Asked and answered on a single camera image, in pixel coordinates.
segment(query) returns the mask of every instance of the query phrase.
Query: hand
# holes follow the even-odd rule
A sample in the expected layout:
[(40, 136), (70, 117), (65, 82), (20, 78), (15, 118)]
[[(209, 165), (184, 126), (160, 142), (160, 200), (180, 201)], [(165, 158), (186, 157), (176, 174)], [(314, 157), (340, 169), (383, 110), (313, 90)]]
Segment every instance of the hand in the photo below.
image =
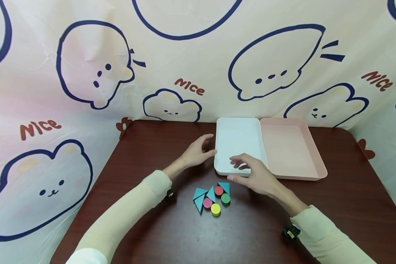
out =
[(183, 162), (185, 168), (197, 166), (206, 161), (208, 158), (216, 155), (217, 150), (205, 152), (203, 149), (204, 146), (208, 144), (209, 139), (211, 139), (213, 136), (213, 134), (205, 134), (200, 136), (197, 140), (189, 145), (187, 150), (179, 158), (179, 160)]
[(208, 158), (216, 155), (216, 150), (210, 150), (209, 152), (205, 152), (203, 150), (203, 146), (207, 144), (209, 139), (211, 139), (213, 136), (213, 134), (200, 136), (197, 140), (189, 145), (187, 150), (182, 154), (182, 156), (180, 156), (180, 158), (176, 159), (172, 164), (165, 168), (163, 172), (166, 173), (170, 180), (172, 180), (179, 173), (181, 173), (182, 170), (199, 165)]
[(259, 159), (245, 153), (233, 156), (230, 159), (230, 164), (233, 164), (234, 168), (239, 167), (240, 170), (251, 169), (251, 176), (245, 178), (231, 174), (228, 175), (228, 180), (242, 184), (256, 193), (268, 195), (271, 198), (274, 198), (285, 188)]

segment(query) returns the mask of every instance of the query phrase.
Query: brown table surface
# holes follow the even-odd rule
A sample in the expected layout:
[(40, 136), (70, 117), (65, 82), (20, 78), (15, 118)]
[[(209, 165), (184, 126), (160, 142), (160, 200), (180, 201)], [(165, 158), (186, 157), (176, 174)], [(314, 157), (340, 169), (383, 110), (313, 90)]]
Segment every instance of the brown table surface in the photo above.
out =
[[(320, 181), (281, 180), (307, 204), (317, 206), (376, 262), (396, 263), (396, 207), (352, 134), (339, 128), (310, 128), (329, 172)], [(214, 123), (135, 121), (101, 172), (51, 261), (69, 258), (92, 223), (156, 169), (164, 169)], [(295, 241), (284, 242), (290, 224), (269, 197), (231, 184), (231, 205), (220, 217), (199, 215), (192, 197), (226, 177), (213, 159), (190, 168), (173, 183), (175, 197), (148, 212), (128, 232), (112, 263), (317, 263)]]

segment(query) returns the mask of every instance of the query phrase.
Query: teal triangle block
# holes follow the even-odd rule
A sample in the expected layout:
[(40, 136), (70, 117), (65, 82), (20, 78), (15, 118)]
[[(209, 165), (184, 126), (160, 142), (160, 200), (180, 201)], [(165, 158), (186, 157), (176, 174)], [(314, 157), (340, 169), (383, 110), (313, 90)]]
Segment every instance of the teal triangle block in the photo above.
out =
[(195, 200), (196, 198), (200, 197), (203, 194), (206, 194), (207, 192), (208, 192), (207, 190), (204, 190), (204, 189), (201, 189), (201, 188), (197, 188), (195, 190), (195, 194), (194, 194), (193, 200)]
[(207, 197), (210, 198), (213, 202), (216, 203), (216, 194), (214, 192), (214, 187), (211, 186), (211, 189), (207, 192)]
[(230, 184), (229, 183), (217, 183), (223, 190), (230, 196)]
[(202, 214), (202, 207), (203, 207), (203, 202), (204, 202), (205, 194), (201, 195), (200, 197), (196, 198), (194, 200), (195, 206), (197, 206), (197, 209), (200, 214)]

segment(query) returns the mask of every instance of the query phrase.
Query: pink tray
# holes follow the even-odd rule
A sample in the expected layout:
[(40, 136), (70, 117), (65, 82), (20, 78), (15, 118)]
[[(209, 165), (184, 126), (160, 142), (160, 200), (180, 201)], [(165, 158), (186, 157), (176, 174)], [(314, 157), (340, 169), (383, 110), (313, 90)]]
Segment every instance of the pink tray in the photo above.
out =
[(260, 120), (267, 165), (279, 179), (317, 181), (327, 176), (320, 153), (304, 120)]

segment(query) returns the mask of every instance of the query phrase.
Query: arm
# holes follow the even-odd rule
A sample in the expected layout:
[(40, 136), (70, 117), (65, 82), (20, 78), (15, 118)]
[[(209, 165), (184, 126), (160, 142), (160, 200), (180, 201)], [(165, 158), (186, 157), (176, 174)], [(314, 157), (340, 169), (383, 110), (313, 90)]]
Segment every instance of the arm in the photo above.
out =
[(215, 155), (215, 150), (204, 152), (202, 149), (212, 136), (207, 134), (198, 138), (179, 159), (164, 170), (151, 173), (107, 209), (86, 231), (67, 263), (110, 263), (126, 233), (165, 198), (171, 180), (182, 170), (201, 164)]
[(328, 217), (314, 206), (307, 206), (281, 184), (261, 161), (247, 154), (233, 156), (231, 160), (235, 168), (251, 168), (251, 176), (229, 175), (228, 180), (268, 195), (280, 203), (290, 215), (292, 224), (301, 230), (298, 236), (301, 243), (321, 264), (375, 264)]

